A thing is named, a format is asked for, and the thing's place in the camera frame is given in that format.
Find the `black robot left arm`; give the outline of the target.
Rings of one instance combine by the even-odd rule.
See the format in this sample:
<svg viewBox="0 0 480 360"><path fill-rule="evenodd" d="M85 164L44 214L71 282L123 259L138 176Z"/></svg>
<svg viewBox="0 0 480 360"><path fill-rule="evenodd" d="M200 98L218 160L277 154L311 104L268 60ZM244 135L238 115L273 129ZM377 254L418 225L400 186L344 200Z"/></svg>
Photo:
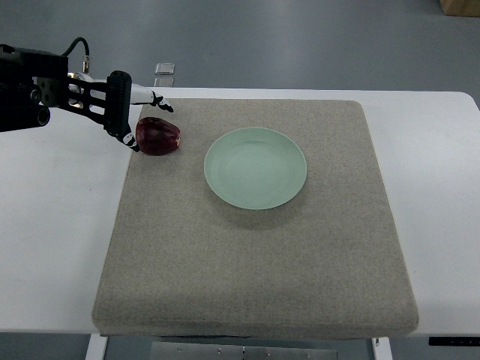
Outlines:
<svg viewBox="0 0 480 360"><path fill-rule="evenodd" d="M61 55L1 45L1 131L43 127L50 121L50 110L59 108L92 120L120 143L140 151L129 125L130 106L148 104L169 113L173 108L163 96L134 84L124 71L93 79L88 46L81 72L70 72L68 56L85 43L78 37Z"/></svg>

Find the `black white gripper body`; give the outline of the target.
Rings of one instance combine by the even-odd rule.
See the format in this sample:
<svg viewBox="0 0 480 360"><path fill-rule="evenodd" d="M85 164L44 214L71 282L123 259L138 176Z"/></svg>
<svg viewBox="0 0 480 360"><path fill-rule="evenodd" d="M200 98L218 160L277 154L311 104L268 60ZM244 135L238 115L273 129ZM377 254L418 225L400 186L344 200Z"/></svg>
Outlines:
<svg viewBox="0 0 480 360"><path fill-rule="evenodd" d="M68 57L51 52L37 52L33 60L34 83L41 90L40 102L85 116L106 125L107 82L90 77L90 56L84 55L82 72L68 71Z"/></svg>

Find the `white black-tipped far finger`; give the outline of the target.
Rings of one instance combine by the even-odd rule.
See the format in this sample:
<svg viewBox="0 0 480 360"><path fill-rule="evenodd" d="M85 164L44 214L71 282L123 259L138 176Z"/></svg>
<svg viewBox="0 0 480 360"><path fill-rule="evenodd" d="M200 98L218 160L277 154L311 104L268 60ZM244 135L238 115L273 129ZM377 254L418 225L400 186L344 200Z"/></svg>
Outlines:
<svg viewBox="0 0 480 360"><path fill-rule="evenodd" d="M160 94L157 94L155 91L141 86L138 84L132 84L130 88L130 104L132 105L151 105L153 107L158 107L163 111L168 113L173 113L173 107L167 102L166 98Z"/></svg>

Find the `black ribbed near finger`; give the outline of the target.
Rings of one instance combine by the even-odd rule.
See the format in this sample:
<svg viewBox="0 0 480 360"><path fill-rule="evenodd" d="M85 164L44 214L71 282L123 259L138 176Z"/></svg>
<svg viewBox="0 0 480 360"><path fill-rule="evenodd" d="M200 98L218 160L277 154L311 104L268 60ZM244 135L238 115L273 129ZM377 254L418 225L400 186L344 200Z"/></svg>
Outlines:
<svg viewBox="0 0 480 360"><path fill-rule="evenodd" d="M107 77L104 130L134 152L139 152L140 147L129 125L131 86L131 76L124 71L115 70Z"/></svg>

